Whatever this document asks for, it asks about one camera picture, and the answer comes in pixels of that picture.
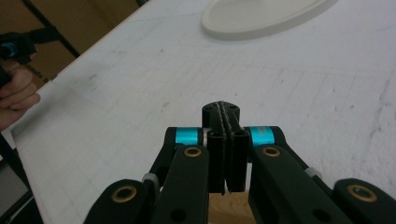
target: scratch mark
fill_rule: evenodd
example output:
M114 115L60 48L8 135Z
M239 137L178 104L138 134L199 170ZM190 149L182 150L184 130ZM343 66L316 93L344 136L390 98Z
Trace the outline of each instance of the scratch mark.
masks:
M166 108L169 104L169 102L166 102L165 104L163 104L163 108Z
M96 77L98 77L98 75L97 74L93 74L92 76L90 76L90 80L93 80Z

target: black cable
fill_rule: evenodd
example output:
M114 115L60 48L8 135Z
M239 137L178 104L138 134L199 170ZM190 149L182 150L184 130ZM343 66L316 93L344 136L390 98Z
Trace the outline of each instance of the black cable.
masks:
M23 4L29 9L30 12L32 12L33 15L45 26L45 27L51 27L53 26L49 20L38 10L35 5L30 0L22 0ZM62 34L60 34L60 41L64 45L67 50L75 57L79 57L78 51L67 41L66 38Z

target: white surface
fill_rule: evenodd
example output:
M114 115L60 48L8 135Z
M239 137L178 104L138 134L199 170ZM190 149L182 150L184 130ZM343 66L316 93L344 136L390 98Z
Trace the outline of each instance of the white surface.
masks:
M215 38L245 40L273 35L316 17L336 0L212 0L202 16Z
M343 0L249 41L207 36L208 1L151 0L67 67L13 129L46 223L81 223L100 193L141 179L169 126L201 107L277 125L332 187L369 181L396 198L396 2Z

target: screw hole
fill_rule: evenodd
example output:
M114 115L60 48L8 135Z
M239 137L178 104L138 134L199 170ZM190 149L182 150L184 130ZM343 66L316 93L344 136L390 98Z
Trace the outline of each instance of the screw hole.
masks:
M350 195L352 195L356 199L359 199L363 202L374 203L378 200L378 198L376 197L376 194L372 190L370 190L364 186L349 185L349 186L347 186L346 189Z
M280 155L280 151L274 147L265 147L262 150L262 153L264 153L264 155L269 157L277 157Z
M184 155L187 157L199 157L202 151L198 147L189 147L184 150Z
M314 215L315 218L317 218L319 221L322 222L330 222L332 221L332 218L330 217L330 215L320 209L315 209L314 211L312 211L312 215Z
M131 201L137 193L137 189L133 185L121 186L116 189L111 198L115 203L127 203Z
M171 213L171 219L174 222L182 222L186 219L187 214L184 210L181 209L175 209Z

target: white table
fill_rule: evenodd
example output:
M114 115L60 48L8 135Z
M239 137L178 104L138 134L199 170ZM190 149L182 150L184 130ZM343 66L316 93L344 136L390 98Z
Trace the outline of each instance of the white table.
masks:
M356 177L396 198L396 3L340 0L298 27L220 41L204 1L151 0L40 91L13 135L46 223L81 223L101 192L141 179L167 127L201 107L276 125L332 187Z

